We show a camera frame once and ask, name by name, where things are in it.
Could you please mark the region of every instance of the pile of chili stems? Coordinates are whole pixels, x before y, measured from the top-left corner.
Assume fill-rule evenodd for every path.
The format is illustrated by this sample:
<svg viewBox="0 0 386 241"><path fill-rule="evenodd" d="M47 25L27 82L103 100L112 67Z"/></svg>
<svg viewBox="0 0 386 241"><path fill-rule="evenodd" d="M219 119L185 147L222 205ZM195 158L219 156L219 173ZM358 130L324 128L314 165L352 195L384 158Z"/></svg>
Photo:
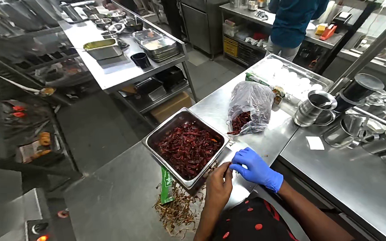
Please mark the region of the pile of chili stems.
<svg viewBox="0 0 386 241"><path fill-rule="evenodd" d="M185 180L195 178L214 154L220 149L221 142L207 130L199 129L193 123L186 123L158 143L160 155Z"/></svg>
<svg viewBox="0 0 386 241"><path fill-rule="evenodd" d="M228 135L237 135L241 132L242 127L251 120L250 112L242 112L232 120L232 132Z"/></svg>
<svg viewBox="0 0 386 241"><path fill-rule="evenodd" d="M196 201L200 202L199 207L202 205L204 195L201 193L201 198L197 195L190 196L186 195L183 188L179 185L176 185L174 181L172 183L174 200L165 204L160 203L160 195L154 204L154 209L159 213L160 221L163 223L164 228L169 233L171 237L177 236L183 230L184 236L186 235L187 230L195 231L196 230L196 217L199 215L197 211L192 211L190 204L195 203Z"/></svg>

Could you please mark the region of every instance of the hand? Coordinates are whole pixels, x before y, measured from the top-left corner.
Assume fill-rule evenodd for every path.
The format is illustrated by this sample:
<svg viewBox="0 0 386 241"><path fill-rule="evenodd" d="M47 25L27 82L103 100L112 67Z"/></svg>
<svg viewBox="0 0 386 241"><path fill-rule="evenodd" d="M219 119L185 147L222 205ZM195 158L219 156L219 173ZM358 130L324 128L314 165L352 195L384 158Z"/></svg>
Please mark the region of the hand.
<svg viewBox="0 0 386 241"><path fill-rule="evenodd" d="M232 192L232 170L228 167L231 162L223 163L216 168L206 180L205 207L213 210L217 215L227 204Z"/></svg>
<svg viewBox="0 0 386 241"><path fill-rule="evenodd" d="M107 3L107 4L103 4L104 8L108 9L108 10L115 10L115 6L114 4L112 3Z"/></svg>
<svg viewBox="0 0 386 241"><path fill-rule="evenodd" d="M239 172L247 181L264 185L275 193L281 188L284 180L282 174L272 170L251 148L236 152L232 162L230 168Z"/></svg>

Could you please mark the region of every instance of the receipt printer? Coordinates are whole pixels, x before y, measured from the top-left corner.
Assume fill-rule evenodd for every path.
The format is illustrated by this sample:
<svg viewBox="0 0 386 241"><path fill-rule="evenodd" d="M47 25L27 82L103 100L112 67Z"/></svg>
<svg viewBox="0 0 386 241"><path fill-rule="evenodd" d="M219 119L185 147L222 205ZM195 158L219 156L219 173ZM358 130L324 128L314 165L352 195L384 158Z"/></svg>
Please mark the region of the receipt printer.
<svg viewBox="0 0 386 241"><path fill-rule="evenodd" d="M339 33L342 29L347 28L348 21L351 19L352 14L348 12L340 12L336 14L332 24L336 25L338 28L336 29L336 33Z"/></svg>

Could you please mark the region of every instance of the blue shirt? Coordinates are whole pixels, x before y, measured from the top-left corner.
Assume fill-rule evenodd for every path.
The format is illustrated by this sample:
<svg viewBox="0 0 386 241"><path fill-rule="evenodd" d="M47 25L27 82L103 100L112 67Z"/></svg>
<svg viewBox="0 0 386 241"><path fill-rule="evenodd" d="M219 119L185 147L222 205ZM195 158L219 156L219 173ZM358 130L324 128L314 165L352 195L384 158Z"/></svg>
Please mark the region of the blue shirt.
<svg viewBox="0 0 386 241"><path fill-rule="evenodd" d="M319 18L328 3L329 0L271 0L269 10L276 13L272 43L284 48L299 46L309 21Z"/></svg>

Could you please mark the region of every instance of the black shirt with red dots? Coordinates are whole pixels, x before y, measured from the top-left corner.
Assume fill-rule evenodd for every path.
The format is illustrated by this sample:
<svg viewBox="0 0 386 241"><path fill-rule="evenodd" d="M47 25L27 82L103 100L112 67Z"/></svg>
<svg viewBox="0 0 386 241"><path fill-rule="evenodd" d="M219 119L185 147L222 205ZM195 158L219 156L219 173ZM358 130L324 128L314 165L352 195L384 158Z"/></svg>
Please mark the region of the black shirt with red dots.
<svg viewBox="0 0 386 241"><path fill-rule="evenodd" d="M259 197L224 211L211 240L297 241L275 208Z"/></svg>

